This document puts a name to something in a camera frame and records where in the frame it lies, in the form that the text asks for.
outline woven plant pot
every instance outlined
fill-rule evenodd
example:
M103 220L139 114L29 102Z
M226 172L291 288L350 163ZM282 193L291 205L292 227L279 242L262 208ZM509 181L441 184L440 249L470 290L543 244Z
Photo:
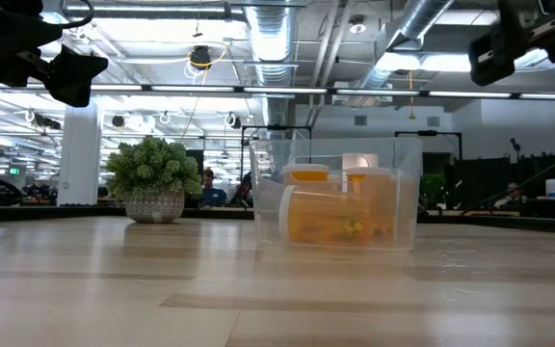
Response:
M184 202L183 192L130 198L125 201L125 212L137 223L171 223L181 217Z

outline green succulent plant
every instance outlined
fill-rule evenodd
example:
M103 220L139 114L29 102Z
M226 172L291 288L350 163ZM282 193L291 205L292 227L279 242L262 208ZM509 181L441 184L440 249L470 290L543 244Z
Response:
M144 138L137 145L119 144L106 169L115 174L107 182L120 198L141 198L177 193L200 194L200 175L195 158L186 157L185 146L165 140Z

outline ceiling pipe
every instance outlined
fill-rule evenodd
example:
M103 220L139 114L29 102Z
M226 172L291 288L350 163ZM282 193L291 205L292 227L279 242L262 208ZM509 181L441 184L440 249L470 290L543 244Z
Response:
M329 76L331 74L331 70L333 69L333 63L335 62L335 57L337 57L337 51L339 50L340 43L342 42L342 38L344 37L344 32L346 32L348 21L351 18L351 9L353 8L354 4L355 0L347 0L346 5L344 6L342 19L339 23L339 27L337 28L337 34L333 39L333 44L331 45L331 51L329 53L329 57L327 58L327 65L325 66L323 77L320 80L321 87L326 86L327 82L329 81Z
M333 32L333 23L337 17L337 8L339 7L340 0L333 0L329 8L329 14L327 16L327 27L321 38L320 48L318 50L318 57L316 57L316 65L314 66L314 72L312 73L312 80L309 87L315 87L318 82L318 77L320 77L320 70L323 67L323 62L325 61L325 55L327 54L327 48L329 47L329 39L331 38L331 33Z
M393 72L392 70L383 69L382 64L379 64L386 49L411 40L418 40L416 45L421 46L425 34L453 2L454 0L409 0L405 7L404 15L397 19L396 32L393 33L390 28L391 24L396 22L389 23L381 29L381 37L386 38L383 46L377 46L377 51L381 53L381 56L378 57L379 60L376 65L359 81L357 87L362 89L380 89ZM367 96L355 96L348 103L360 105L366 98Z
M246 7L250 24L250 42L254 59L261 62L290 62L295 28L295 9L280 7ZM289 66L256 66L258 84L265 87L292 86L293 68ZM265 124L288 125L288 99L262 98Z

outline potted plant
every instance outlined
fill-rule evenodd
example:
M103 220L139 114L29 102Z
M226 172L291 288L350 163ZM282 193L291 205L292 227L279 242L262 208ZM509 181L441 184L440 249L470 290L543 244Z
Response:
M436 204L443 201L444 185L444 175L439 173L423 174L420 191L427 201L426 208L436 209Z
M109 189L138 223L170 223L183 212L183 193L202 191L197 161L186 157L182 144L150 137L134 146L119 144L106 168L115 174Z

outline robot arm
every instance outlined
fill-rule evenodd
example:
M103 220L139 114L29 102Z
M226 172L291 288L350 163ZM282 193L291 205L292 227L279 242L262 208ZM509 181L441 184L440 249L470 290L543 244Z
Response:
M498 0L500 22L490 32L470 44L470 77L486 86L515 72L514 60L538 47L555 63L555 13L540 17L532 26L522 28L507 0Z
M0 83L26 87L27 79L33 77L55 99L85 107L92 79L106 69L108 60L81 56L62 45L61 54L47 63L40 58L38 47L58 40L64 29L89 23L93 16L63 25L49 24L40 19L41 9L41 0L0 0Z

